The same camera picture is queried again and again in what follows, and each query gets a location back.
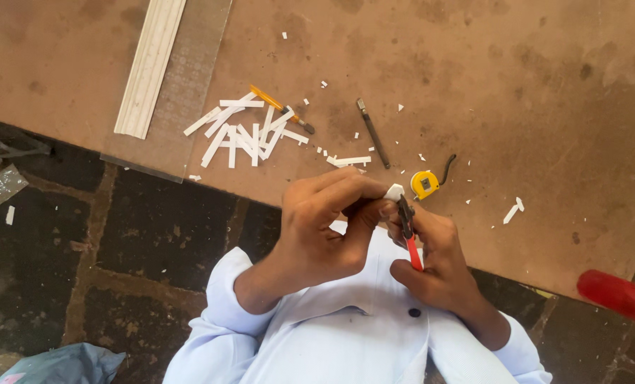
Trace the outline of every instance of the red object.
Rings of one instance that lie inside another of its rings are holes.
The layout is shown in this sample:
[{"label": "red object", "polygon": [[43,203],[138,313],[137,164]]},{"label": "red object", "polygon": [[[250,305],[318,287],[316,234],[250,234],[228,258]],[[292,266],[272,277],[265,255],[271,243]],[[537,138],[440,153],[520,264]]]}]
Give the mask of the red object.
[{"label": "red object", "polygon": [[417,245],[414,243],[414,236],[407,240],[407,250],[409,250],[409,261],[412,263],[412,268],[422,271],[424,268],[419,258],[419,252],[417,252]]},{"label": "red object", "polygon": [[591,269],[578,277],[577,287],[586,299],[635,320],[635,283]]}]

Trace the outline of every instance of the pliers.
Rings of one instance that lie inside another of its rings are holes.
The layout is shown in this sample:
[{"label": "pliers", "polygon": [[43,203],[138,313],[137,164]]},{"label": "pliers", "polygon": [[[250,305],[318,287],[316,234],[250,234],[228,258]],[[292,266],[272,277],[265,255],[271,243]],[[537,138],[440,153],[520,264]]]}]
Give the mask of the pliers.
[{"label": "pliers", "polygon": [[417,271],[422,271],[424,267],[417,252],[417,245],[414,243],[414,226],[412,222],[414,207],[407,205],[407,201],[403,195],[401,195],[401,199],[398,200],[398,216],[400,216],[403,225],[403,236],[407,243],[409,261],[412,263],[412,268],[415,268]]}]

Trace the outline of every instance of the dark floor tile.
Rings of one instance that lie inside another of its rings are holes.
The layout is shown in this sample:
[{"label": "dark floor tile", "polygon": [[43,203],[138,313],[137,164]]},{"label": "dark floor tile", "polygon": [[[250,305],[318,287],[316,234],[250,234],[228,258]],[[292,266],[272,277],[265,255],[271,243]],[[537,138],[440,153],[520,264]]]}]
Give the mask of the dark floor tile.
[{"label": "dark floor tile", "polygon": [[612,384],[635,384],[635,374],[624,370],[618,371]]},{"label": "dark floor tile", "polygon": [[86,203],[32,187],[0,206],[0,352],[59,346],[79,257],[69,242],[83,241],[88,214]]},{"label": "dark floor tile", "polygon": [[246,211],[244,229],[239,237],[239,248],[252,262],[266,257],[279,240],[282,211],[279,208],[251,202]]},{"label": "dark floor tile", "polygon": [[560,297],[538,345],[553,383],[600,383],[629,326],[612,311]]},{"label": "dark floor tile", "polygon": [[52,149],[49,155],[32,154],[11,158],[20,171],[81,191],[93,192],[99,187],[104,174],[104,162],[100,160],[99,153],[0,123],[0,139],[16,148],[29,149],[24,146],[25,144],[11,142],[10,138],[15,135],[12,134],[13,130],[24,132]]},{"label": "dark floor tile", "polygon": [[472,269],[478,289],[498,310],[531,329],[540,319],[547,299],[521,284],[488,272]]},{"label": "dark floor tile", "polygon": [[236,198],[120,170],[98,265],[201,291],[222,257]]},{"label": "dark floor tile", "polygon": [[112,383],[160,383],[191,332],[184,311],[149,297],[91,288],[85,298],[87,342],[126,352]]}]

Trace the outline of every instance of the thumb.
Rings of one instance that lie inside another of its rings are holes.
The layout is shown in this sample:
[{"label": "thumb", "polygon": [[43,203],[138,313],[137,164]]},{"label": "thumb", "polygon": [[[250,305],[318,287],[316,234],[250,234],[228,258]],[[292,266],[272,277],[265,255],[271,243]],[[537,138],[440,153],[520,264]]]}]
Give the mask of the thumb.
[{"label": "thumb", "polygon": [[429,279],[431,276],[428,273],[412,268],[412,264],[407,260],[393,260],[389,271],[398,283],[406,286],[412,296],[419,300],[422,300],[424,293],[429,290],[427,286],[430,283]]},{"label": "thumb", "polygon": [[398,211],[396,203],[377,199],[369,202],[348,219],[348,228],[344,234],[344,247],[357,254],[366,254],[372,232],[382,218]]}]

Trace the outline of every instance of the hand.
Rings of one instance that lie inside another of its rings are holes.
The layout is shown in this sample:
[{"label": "hand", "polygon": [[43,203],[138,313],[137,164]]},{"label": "hand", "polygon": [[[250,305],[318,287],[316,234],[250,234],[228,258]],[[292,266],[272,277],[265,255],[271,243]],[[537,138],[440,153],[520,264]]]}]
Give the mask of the hand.
[{"label": "hand", "polygon": [[[509,340],[509,322],[479,292],[467,269],[457,226],[447,217],[412,205],[414,231],[424,244],[424,271],[415,270],[407,260],[395,260],[391,275],[422,303],[456,314],[486,348],[500,349]],[[387,226],[391,239],[406,248],[398,214],[391,215]]]},{"label": "hand", "polygon": [[[265,313],[286,294],[360,272],[374,228],[397,212],[394,202],[382,199],[387,190],[355,167],[289,185],[279,241],[237,278],[239,304],[252,314]],[[348,217],[344,235],[329,228],[342,212]]]}]

